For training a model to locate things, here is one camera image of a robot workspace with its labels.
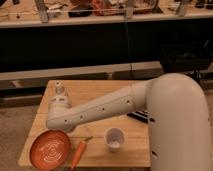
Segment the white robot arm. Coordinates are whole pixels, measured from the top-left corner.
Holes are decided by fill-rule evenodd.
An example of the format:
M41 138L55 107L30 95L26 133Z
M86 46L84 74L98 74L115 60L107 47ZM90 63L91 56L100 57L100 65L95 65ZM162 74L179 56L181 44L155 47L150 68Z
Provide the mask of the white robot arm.
M48 129L71 131L84 123L146 110L151 171L213 171L208 104L192 78L169 73L75 107L60 93L61 86L56 91Z

